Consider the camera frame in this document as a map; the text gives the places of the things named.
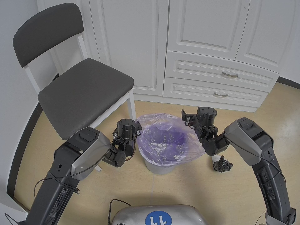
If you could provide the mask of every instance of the purple trash bag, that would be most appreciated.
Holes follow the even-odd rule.
[[[143,130],[137,137],[141,155],[159,166],[187,163],[205,154],[194,130],[177,116],[146,114],[136,119]]]

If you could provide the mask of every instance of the white chair frame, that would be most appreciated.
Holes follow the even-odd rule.
[[[84,41],[83,41],[82,34],[78,34],[77,39],[78,39],[78,45],[79,45],[80,52],[81,52],[81,55],[82,55],[83,59],[88,58],[88,53],[87,53],[86,48],[85,48],[85,44],[84,44]],[[26,73],[29,77],[29,80],[31,81],[34,89],[36,90],[37,94],[39,94],[40,88],[39,88],[36,80],[34,79],[29,66],[26,65],[24,68],[25,68],[25,71],[26,71]],[[90,127],[96,128],[96,126],[98,126],[101,122],[103,122],[103,120],[105,118],[107,118],[110,114],[112,114],[113,111],[115,111],[118,107],[120,107],[126,101],[127,101],[127,105],[128,105],[128,111],[129,111],[130,119],[135,120],[136,119],[136,114],[135,114],[133,88],[132,88],[129,92],[127,92],[124,96],[122,96],[118,101],[116,101],[115,104],[113,104],[109,109],[107,109],[103,114],[101,114],[95,121],[93,121],[92,124],[90,124]],[[101,170],[101,168],[98,165],[96,166],[95,169],[97,171]]]

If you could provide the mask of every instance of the gray seat cushion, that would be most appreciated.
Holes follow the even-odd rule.
[[[88,127],[133,87],[133,78],[91,58],[67,70],[38,95],[64,140]]]

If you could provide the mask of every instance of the wooden floor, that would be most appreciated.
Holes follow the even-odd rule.
[[[137,116],[169,113],[181,116],[181,109],[196,113],[197,107],[135,101]],[[291,206],[300,212],[300,90],[276,83],[262,106],[255,112],[218,109],[215,126],[219,133],[235,119],[246,116],[274,138],[274,151],[287,179]],[[97,129],[110,139],[117,121],[128,116],[123,104]],[[30,208],[35,183],[46,176],[53,152],[63,143],[44,113],[31,135],[19,170],[15,197]],[[229,172],[212,169],[212,159],[199,159],[177,166],[167,175],[155,175],[145,166],[139,152],[121,168],[100,162],[101,172],[94,170],[78,185],[80,195],[73,194],[60,225],[107,224],[109,202],[121,199],[131,205],[188,204],[196,207],[211,225],[255,224],[265,210],[264,200],[253,170],[230,146],[222,153],[234,164]],[[124,205],[115,202],[112,216]],[[265,223],[264,216],[258,222]]]

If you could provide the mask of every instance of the metal handle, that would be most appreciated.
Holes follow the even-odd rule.
[[[228,94],[226,94],[226,95],[220,95],[220,94],[218,94],[218,93],[215,93],[215,92],[214,92],[214,95],[216,95],[216,96],[220,96],[220,97],[228,97],[228,96],[229,96]]]
[[[227,73],[225,73],[225,72],[223,72],[222,74],[223,74],[223,75],[226,75],[226,76],[229,76],[229,77],[238,77],[237,74],[236,74],[236,75],[231,75],[231,74],[227,74]]]

